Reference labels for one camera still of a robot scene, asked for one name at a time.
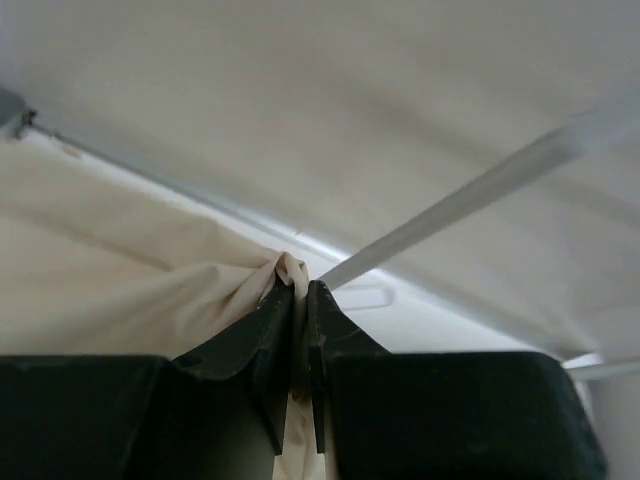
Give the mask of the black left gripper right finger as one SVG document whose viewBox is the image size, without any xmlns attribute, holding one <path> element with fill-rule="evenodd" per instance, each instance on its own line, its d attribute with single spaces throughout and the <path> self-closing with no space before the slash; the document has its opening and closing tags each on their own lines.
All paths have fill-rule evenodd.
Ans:
<svg viewBox="0 0 640 480">
<path fill-rule="evenodd" d="M 539 352 L 386 350 L 310 284 L 316 448 L 341 479 L 604 479 L 568 373 Z"/>
</svg>

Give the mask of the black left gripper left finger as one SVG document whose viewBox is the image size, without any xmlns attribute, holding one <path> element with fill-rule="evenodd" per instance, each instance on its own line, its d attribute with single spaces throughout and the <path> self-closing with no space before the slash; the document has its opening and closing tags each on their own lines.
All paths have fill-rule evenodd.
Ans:
<svg viewBox="0 0 640 480">
<path fill-rule="evenodd" d="M 283 449 L 293 291 L 175 359 L 5 356 L 5 479 L 268 479 Z"/>
</svg>

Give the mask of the beige cargo trousers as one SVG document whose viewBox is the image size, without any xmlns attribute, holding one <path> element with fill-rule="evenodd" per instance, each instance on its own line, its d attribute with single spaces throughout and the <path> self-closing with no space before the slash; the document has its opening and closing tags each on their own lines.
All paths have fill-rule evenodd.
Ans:
<svg viewBox="0 0 640 480">
<path fill-rule="evenodd" d="M 293 291 L 296 365 L 309 276 L 171 200 L 86 164 L 16 143 L 1 149 L 1 360 L 155 355 L 175 359 Z M 268 479 L 322 479 L 309 398 L 289 389 L 282 452 Z"/>
</svg>

